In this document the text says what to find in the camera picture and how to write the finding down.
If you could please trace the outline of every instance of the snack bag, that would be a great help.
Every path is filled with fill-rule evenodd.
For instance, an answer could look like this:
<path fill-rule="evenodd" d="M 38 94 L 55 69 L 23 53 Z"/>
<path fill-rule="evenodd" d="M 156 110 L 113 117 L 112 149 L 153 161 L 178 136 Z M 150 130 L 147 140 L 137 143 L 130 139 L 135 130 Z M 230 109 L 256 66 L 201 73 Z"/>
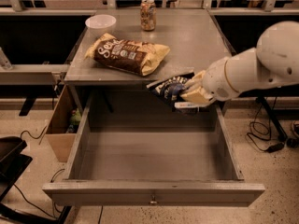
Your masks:
<path fill-rule="evenodd" d="M 93 58 L 108 67 L 147 76 L 159 66 L 169 50 L 165 45 L 119 40 L 105 33 L 87 50 L 85 58 Z"/>

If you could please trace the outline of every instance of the table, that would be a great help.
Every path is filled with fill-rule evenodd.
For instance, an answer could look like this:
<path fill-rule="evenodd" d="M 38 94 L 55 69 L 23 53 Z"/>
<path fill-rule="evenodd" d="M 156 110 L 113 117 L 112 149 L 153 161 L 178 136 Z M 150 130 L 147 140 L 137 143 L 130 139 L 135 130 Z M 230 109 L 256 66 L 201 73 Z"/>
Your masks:
<path fill-rule="evenodd" d="M 85 59 L 87 48 L 96 37 L 86 31 L 73 62 L 65 77 L 78 108 L 82 111 L 78 87 L 100 84 L 149 83 L 178 74 L 207 69 L 213 62 L 224 56 L 231 56 L 221 33 L 204 9 L 163 9 L 157 10 L 157 25 L 152 32 L 140 27 L 139 9 L 108 9 L 97 13 L 115 16 L 117 25 L 113 33 L 119 39 L 141 40 L 170 47 L 170 52 L 151 75 L 140 77 L 119 70 L 104 67 L 93 59 Z"/>

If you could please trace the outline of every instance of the beverage can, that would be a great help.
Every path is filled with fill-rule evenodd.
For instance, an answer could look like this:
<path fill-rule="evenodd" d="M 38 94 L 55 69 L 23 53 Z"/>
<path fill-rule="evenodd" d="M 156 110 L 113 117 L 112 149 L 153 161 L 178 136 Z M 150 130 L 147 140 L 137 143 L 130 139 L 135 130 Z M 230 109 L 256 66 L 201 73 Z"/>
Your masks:
<path fill-rule="evenodd" d="M 156 27 L 156 4 L 154 0 L 142 0 L 140 8 L 141 27 L 152 31 Z"/>

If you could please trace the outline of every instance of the open drawer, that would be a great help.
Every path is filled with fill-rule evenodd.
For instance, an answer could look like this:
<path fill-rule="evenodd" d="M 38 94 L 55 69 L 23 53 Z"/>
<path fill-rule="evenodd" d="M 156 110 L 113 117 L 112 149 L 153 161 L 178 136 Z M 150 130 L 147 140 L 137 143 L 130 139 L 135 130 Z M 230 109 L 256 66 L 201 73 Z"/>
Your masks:
<path fill-rule="evenodd" d="M 63 180 L 43 190 L 59 205 L 248 206 L 264 186 L 244 182 L 217 105 L 183 115 L 149 91 L 99 87 Z"/>

